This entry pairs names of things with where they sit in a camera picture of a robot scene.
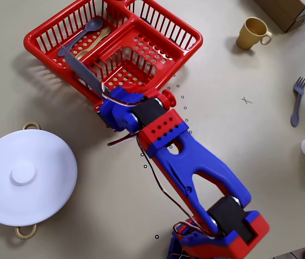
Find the blue red gripper body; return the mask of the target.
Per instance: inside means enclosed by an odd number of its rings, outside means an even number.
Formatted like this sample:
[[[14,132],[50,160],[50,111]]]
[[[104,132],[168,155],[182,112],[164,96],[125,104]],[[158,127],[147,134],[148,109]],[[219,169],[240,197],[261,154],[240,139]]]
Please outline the blue red gripper body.
[[[129,93],[129,101],[122,101],[128,104],[135,104],[142,101],[145,97],[140,93]],[[138,119],[132,113],[133,106],[124,106],[106,99],[99,114],[105,122],[116,131],[128,130],[130,133],[135,133],[140,129]]]

